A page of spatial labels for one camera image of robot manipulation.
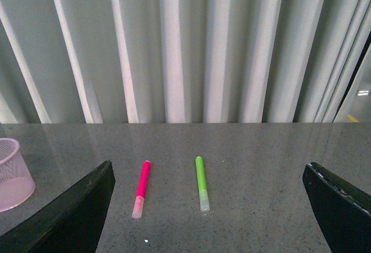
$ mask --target green marker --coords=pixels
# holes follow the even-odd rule
[[[200,156],[196,157],[196,171],[199,192],[199,204],[201,211],[210,210],[208,188],[206,187],[205,170],[203,169],[203,160]]]

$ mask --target table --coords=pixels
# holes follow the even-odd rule
[[[2,124],[36,182],[0,234],[105,160],[116,186],[97,252],[330,252],[301,176],[318,162],[371,194],[371,124]],[[210,211],[199,209],[202,156]],[[144,160],[141,219],[131,217]]]

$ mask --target mesh cup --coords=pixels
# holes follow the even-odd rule
[[[35,182],[19,152],[19,142],[0,138],[0,212],[17,207],[35,190]]]

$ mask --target pink mesh basket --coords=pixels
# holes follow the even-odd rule
[[[0,138],[0,212],[17,207],[35,190],[35,182],[19,152],[19,142]]]

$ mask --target highlighter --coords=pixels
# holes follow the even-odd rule
[[[144,198],[146,198],[146,191],[148,185],[148,178],[150,176],[151,163],[146,160],[143,163],[143,168],[141,170],[137,197],[135,198],[134,209],[133,209],[133,218],[141,218],[141,212],[143,211]]]

